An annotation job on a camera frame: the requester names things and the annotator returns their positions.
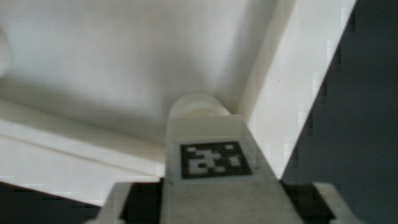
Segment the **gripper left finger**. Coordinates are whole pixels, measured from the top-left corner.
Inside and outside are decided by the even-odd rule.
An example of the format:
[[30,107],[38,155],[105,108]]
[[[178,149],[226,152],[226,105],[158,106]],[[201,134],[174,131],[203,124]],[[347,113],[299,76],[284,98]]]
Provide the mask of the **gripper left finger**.
[[162,188],[164,180],[117,183],[87,224],[160,224]]

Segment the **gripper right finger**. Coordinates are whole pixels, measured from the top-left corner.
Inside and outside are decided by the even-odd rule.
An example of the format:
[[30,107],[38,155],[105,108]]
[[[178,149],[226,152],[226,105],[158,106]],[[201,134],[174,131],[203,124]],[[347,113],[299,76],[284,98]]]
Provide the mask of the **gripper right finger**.
[[283,183],[304,224],[363,224],[331,183]]

